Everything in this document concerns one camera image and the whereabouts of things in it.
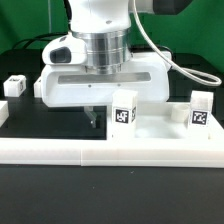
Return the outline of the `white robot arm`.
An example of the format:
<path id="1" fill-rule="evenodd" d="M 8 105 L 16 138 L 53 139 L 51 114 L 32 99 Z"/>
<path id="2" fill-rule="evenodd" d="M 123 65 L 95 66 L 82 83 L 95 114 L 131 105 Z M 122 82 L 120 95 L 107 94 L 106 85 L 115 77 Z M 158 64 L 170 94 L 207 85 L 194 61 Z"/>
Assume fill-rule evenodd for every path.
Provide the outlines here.
<path id="1" fill-rule="evenodd" d="M 170 65 L 155 52 L 133 53 L 129 14 L 177 15 L 192 0 L 66 0 L 70 31 L 43 50 L 42 100 L 49 107 L 107 106 L 117 90 L 140 102 L 169 98 Z"/>

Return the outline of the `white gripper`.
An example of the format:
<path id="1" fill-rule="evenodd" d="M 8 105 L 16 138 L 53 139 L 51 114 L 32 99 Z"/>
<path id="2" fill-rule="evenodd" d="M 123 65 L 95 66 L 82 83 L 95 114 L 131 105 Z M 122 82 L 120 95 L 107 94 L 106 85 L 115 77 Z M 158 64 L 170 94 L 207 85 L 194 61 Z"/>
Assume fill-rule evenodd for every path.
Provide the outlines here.
<path id="1" fill-rule="evenodd" d="M 41 73 L 42 100 L 48 107 L 84 107 L 93 128 L 92 106 L 112 103 L 117 90 L 137 91 L 139 102 L 166 102 L 171 66 L 155 52 L 134 53 L 115 74 L 90 74 L 82 66 L 46 65 Z"/>

